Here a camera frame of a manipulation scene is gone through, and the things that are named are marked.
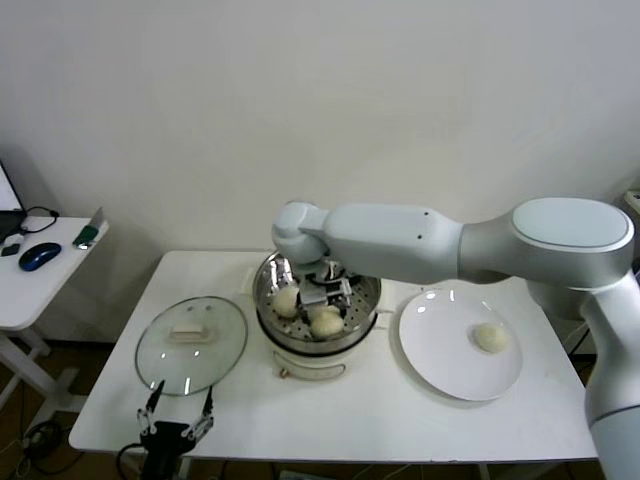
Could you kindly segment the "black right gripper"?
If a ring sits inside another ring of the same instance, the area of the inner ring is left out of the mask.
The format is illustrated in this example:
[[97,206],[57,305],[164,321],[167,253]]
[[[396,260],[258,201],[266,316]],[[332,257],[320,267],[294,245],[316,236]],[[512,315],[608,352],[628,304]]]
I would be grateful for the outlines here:
[[[351,307],[352,287],[346,269],[339,263],[327,263],[319,275],[319,282],[324,288],[327,302],[335,303],[341,318],[345,318]],[[301,295],[298,295],[298,313],[302,321],[309,320],[308,306]]]

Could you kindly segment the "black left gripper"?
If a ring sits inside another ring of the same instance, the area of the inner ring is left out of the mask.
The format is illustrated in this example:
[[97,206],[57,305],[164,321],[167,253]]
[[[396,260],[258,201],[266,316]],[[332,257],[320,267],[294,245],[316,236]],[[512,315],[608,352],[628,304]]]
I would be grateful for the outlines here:
[[175,422],[154,423],[153,414],[163,393],[165,381],[152,390],[145,406],[137,410],[140,442],[147,455],[142,467],[142,480],[172,479],[182,455],[196,446],[214,426],[213,386],[207,390],[200,417],[190,426]]

